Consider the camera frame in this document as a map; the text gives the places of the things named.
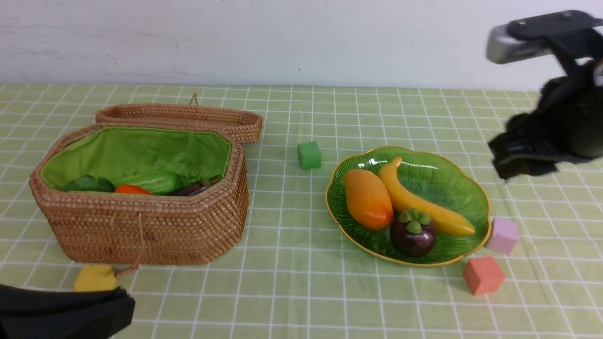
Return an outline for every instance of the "white wall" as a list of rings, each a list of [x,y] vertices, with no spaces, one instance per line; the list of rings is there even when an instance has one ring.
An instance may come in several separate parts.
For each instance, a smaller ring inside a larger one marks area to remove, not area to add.
[[[567,9],[603,0],[0,0],[0,83],[536,90],[556,61],[492,64],[488,32]]]

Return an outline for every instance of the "toy block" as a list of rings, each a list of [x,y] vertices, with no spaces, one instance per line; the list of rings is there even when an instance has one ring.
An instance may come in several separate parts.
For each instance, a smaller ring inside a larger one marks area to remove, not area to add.
[[[492,256],[469,260],[463,278],[474,296],[496,292],[505,280],[505,273]]]
[[[492,236],[486,248],[506,255],[511,254],[519,240],[519,226],[511,220],[495,218],[492,228]]]
[[[297,160],[304,171],[319,168],[322,156],[318,144],[315,141],[297,144]]]
[[[74,283],[77,292],[108,291],[117,286],[117,278],[109,265],[86,264]]]

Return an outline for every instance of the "green fabric lining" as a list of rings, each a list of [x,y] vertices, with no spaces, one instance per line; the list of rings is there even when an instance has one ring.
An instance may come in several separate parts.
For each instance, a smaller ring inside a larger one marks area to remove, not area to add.
[[[224,177],[232,146],[212,132],[188,132],[142,127],[105,127],[57,153],[42,168],[53,189],[63,189],[84,175],[111,182],[127,176],[173,171],[183,185]]]

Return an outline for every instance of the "red pepper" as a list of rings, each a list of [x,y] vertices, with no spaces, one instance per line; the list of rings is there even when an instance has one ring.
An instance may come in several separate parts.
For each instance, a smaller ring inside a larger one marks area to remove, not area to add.
[[[120,185],[113,193],[152,195],[144,189],[134,185]]]

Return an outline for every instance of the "basket lid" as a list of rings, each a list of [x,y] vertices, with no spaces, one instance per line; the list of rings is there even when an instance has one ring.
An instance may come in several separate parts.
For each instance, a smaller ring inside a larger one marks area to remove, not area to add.
[[[197,93],[188,105],[178,104],[121,104],[96,113],[98,122],[138,122],[145,124],[184,127],[210,127],[225,131],[241,144],[257,142],[262,133],[264,118],[245,110],[201,106]]]

